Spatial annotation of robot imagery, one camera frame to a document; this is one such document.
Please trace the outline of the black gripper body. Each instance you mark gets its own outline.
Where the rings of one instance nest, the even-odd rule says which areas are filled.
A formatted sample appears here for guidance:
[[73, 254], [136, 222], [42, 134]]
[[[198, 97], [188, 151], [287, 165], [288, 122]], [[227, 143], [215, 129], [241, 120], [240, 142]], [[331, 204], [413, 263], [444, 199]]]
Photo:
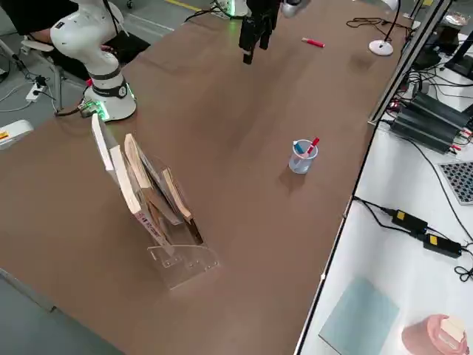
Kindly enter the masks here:
[[248, 13], [245, 19], [269, 16], [272, 22], [277, 22], [280, 4], [280, 0], [247, 0]]

